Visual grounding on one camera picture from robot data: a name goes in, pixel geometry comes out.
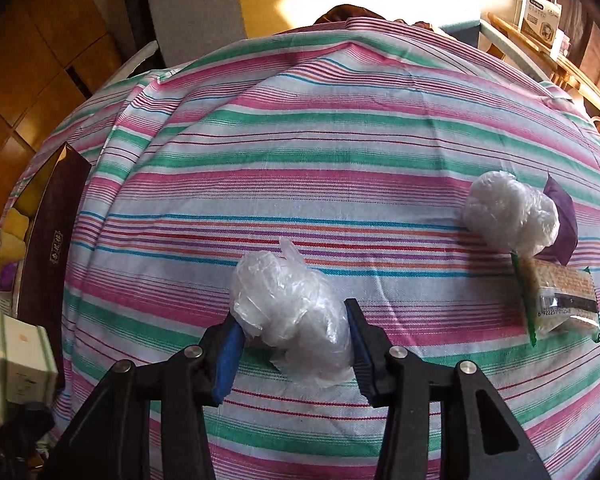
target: white box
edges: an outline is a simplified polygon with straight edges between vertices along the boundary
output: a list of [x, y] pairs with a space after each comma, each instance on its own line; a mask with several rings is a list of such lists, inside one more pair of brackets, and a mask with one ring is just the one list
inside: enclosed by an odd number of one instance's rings
[[549, 0], [522, 0], [518, 30], [551, 48], [556, 40], [561, 13], [562, 6]]
[[0, 310], [0, 421], [9, 403], [51, 405], [58, 369], [46, 331]]

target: green stripe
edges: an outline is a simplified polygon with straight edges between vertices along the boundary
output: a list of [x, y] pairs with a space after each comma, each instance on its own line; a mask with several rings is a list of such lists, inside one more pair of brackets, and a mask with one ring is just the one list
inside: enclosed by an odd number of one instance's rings
[[[106, 373], [106, 370], [99, 365], [79, 355], [74, 358], [74, 366], [96, 380], [100, 380]], [[520, 424], [527, 424], [560, 404], [577, 397], [580, 392], [599, 380], [600, 366], [590, 370], [585, 377], [552, 393], [551, 396], [543, 397], [528, 406], [514, 410], [514, 415]], [[152, 410], [159, 413], [160, 403], [152, 402]], [[207, 432], [213, 436], [246, 446], [301, 454], [372, 457], [378, 455], [382, 440], [381, 433], [370, 436], [343, 436], [331, 433], [299, 433], [279, 430], [219, 416], [209, 411], [205, 412], [205, 421]], [[429, 438], [429, 450], [439, 449], [440, 430], [433, 430]]]
[[[451, 171], [465, 176], [480, 176], [486, 171], [500, 170], [494, 162], [492, 166], [481, 162], [471, 164], [459, 160], [449, 159], [441, 154], [439, 156], [424, 156], [396, 153], [378, 153], [362, 150], [254, 150], [227, 153], [211, 153], [202, 155], [175, 155], [157, 153], [151, 159], [142, 163], [144, 167], [162, 168], [196, 168], [200, 166], [245, 165], [254, 163], [277, 164], [357, 164], [360, 166], [379, 166], [388, 168], [407, 168], [410, 170]], [[542, 188], [546, 178], [526, 174], [519, 174], [520, 182], [530, 186]], [[588, 187], [574, 186], [570, 182], [563, 182], [562, 186], [572, 198], [600, 206], [600, 194], [591, 192]]]
[[100, 161], [96, 172], [110, 174], [122, 180], [125, 180], [129, 176], [129, 173], [131, 173], [131, 169], [125, 168], [124, 166], [116, 164], [115, 162]]
[[[152, 74], [157, 74], [157, 73], [165, 74], [167, 72], [170, 72], [170, 70], [152, 70], [151, 71]], [[120, 95], [113, 96], [113, 94], [122, 94], [124, 87], [128, 87], [128, 91], [127, 91], [127, 94], [128, 94], [128, 92], [131, 92], [131, 89], [133, 89], [135, 86], [138, 86], [138, 85], [147, 86], [149, 84], [149, 82], [151, 81], [151, 79], [149, 79], [147, 76], [148, 76], [148, 73], [143, 73], [143, 74], [136, 75], [136, 76], [130, 77], [128, 79], [123, 79], [122, 81], [117, 81], [115, 83], [110, 84], [109, 86], [106, 87], [106, 90], [102, 91], [102, 95], [100, 95], [100, 92], [98, 92], [97, 97], [100, 99], [103, 99], [103, 101], [100, 101], [97, 103], [94, 103], [93, 101], [89, 102], [85, 108], [80, 110], [80, 112], [73, 113], [69, 117], [67, 117], [64, 121], [62, 121], [62, 123], [59, 125], [59, 129], [65, 128], [71, 123], [77, 123], [78, 120], [83, 119], [85, 117], [95, 115], [100, 110], [102, 110], [103, 108], [105, 108], [109, 105], [123, 103], [124, 99], [126, 99], [128, 96], [122, 96], [122, 100], [121, 100]], [[119, 110], [116, 109], [112, 115], [117, 114], [118, 111]]]
[[[580, 162], [576, 162], [561, 153], [556, 153], [544, 146], [535, 144], [528, 140], [521, 140], [508, 136], [507, 134], [478, 127], [474, 124], [465, 124], [457, 121], [442, 120], [438, 118], [414, 118], [400, 115], [371, 114], [363, 112], [293, 112], [293, 113], [275, 113], [275, 114], [249, 114], [238, 112], [236, 110], [225, 110], [219, 108], [207, 114], [199, 123], [221, 124], [222, 126], [246, 126], [246, 125], [266, 125], [280, 123], [329, 123], [329, 124], [364, 124], [366, 126], [392, 126], [395, 128], [428, 128], [448, 131], [453, 134], [467, 136], [470, 139], [480, 141], [481, 144], [488, 143], [497, 145], [501, 151], [512, 153], [516, 150], [533, 154], [535, 157], [551, 160], [554, 167], [555, 161], [560, 160], [566, 170], [578, 169], [589, 179], [595, 179], [600, 183], [600, 172]], [[145, 165], [159, 166], [153, 161], [161, 157], [173, 157], [177, 154], [156, 153], [154, 157], [148, 160]], [[191, 158], [187, 155], [180, 155], [180, 158]]]
[[133, 134], [127, 130], [121, 129], [120, 127], [116, 127], [112, 130], [112, 136], [110, 138], [112, 140], [122, 140], [123, 142], [128, 142], [129, 144], [137, 146], [138, 148], [142, 148], [143, 150], [151, 142], [151, 139], [147, 139], [145, 137]]
[[83, 158], [86, 158], [88, 160], [93, 155], [99, 155], [101, 151], [102, 151], [102, 147], [97, 146], [96, 148], [91, 148], [90, 150], [84, 150], [83, 152], [80, 152], [80, 154], [82, 155]]
[[165, 126], [161, 128], [160, 131], [155, 134], [156, 137], [171, 137], [176, 136], [180, 132], [186, 130], [190, 126], [190, 123], [187, 123], [187, 126]]
[[[64, 303], [70, 309], [75, 309], [81, 316], [99, 324], [116, 336], [129, 339], [140, 346], [158, 349], [166, 353], [176, 353], [185, 346], [196, 344], [199, 337], [186, 335], [173, 330], [160, 328], [153, 324], [144, 323], [122, 316], [95, 304], [82, 300], [65, 290]], [[449, 356], [427, 357], [428, 362], [455, 366], [458, 361], [471, 359], [477, 363], [487, 375], [497, 374], [544, 360], [566, 351], [573, 351], [590, 341], [589, 338], [576, 333], [557, 334], [548, 339], [538, 341], [534, 349], [529, 343], [513, 347], [455, 354]], [[270, 380], [285, 380], [270, 363], [271, 351], [267, 349], [247, 348], [240, 361], [239, 370], [249, 376]]]

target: purple object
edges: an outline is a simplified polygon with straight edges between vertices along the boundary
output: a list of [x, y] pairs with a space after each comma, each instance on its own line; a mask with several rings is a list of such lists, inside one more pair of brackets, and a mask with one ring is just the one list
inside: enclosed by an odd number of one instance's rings
[[558, 209], [558, 220], [560, 228], [558, 236], [552, 246], [541, 251], [543, 256], [553, 256], [564, 266], [569, 263], [573, 251], [578, 245], [578, 222], [576, 211], [573, 208], [573, 200], [569, 193], [562, 189], [551, 175], [544, 186], [544, 194], [555, 202]]
[[0, 292], [11, 292], [18, 272], [18, 263], [5, 265], [0, 271]]

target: blue stripe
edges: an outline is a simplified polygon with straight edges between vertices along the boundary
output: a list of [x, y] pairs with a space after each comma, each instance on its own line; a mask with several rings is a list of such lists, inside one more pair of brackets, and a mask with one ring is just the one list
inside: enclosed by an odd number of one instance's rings
[[[84, 214], [95, 216], [101, 220], [105, 218], [96, 213], [84, 211]], [[258, 222], [304, 222], [307, 224], [331, 224], [331, 225], [351, 225], [351, 226], [378, 226], [378, 227], [405, 227], [416, 229], [440, 229], [445, 231], [468, 232], [468, 229], [462, 226], [435, 225], [435, 224], [410, 224], [404, 222], [384, 222], [384, 221], [356, 221], [356, 220], [330, 220], [321, 218], [292, 218], [292, 217], [269, 217], [269, 216], [215, 216], [215, 215], [183, 215], [183, 214], [161, 214], [161, 215], [123, 215], [111, 213], [112, 218], [174, 218], [182, 220], [236, 220], [236, 221], [258, 221]]]
[[583, 236], [578, 238], [578, 240], [596, 240], [598, 242], [600, 242], [600, 238], [597, 236]]
[[152, 108], [142, 108], [141, 106], [135, 105], [133, 102], [129, 103], [129, 106], [135, 108], [136, 110], [142, 110], [143, 112], [147, 112], [149, 114], [160, 114], [165, 115], [167, 117], [171, 117], [171, 112], [164, 112], [161, 110], [153, 110]]
[[[72, 242], [72, 245], [90, 248], [83, 242]], [[131, 254], [133, 256], [147, 256], [149, 258], [161, 258], [165, 260], [178, 260], [181, 262], [194, 262], [197, 264], [209, 264], [209, 265], [222, 265], [225, 267], [235, 267], [238, 262], [230, 262], [227, 260], [216, 260], [214, 258], [198, 258], [195, 256], [180, 256], [178, 254], [165, 254], [165, 253], [146, 253], [143, 251], [133, 251], [128, 249], [113, 249], [105, 246], [97, 246], [97, 250], [105, 251], [107, 253], [117, 254]], [[349, 269], [323, 269], [318, 267], [310, 267], [311, 269], [318, 270], [323, 274], [331, 276], [390, 276], [394, 278], [479, 278], [479, 277], [509, 277], [513, 276], [513, 273], [506, 272], [429, 272], [424, 270], [377, 270], [377, 269], [366, 269], [366, 270], [349, 270]]]

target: bed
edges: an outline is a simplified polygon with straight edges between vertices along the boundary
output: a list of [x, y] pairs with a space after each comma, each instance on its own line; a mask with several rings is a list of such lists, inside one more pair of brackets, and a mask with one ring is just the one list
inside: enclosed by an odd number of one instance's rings
[[[551, 83], [458, 41], [353, 18], [234, 43], [115, 83], [49, 137], [14, 189], [66, 140], [93, 164], [62, 313], [56, 435], [117, 360], [199, 341], [230, 305], [247, 251], [293, 240], [344, 300], [429, 362], [475, 361], [552, 477], [600, 457], [600, 343], [530, 345], [508, 254], [462, 224], [468, 187], [506, 170], [571, 195], [600, 307], [600, 136]], [[259, 348], [205, 411], [218, 478], [370, 479], [384, 429], [354, 381], [291, 383]], [[159, 404], [152, 476], [161, 478]], [[440, 466], [430, 412], [429, 472]]]

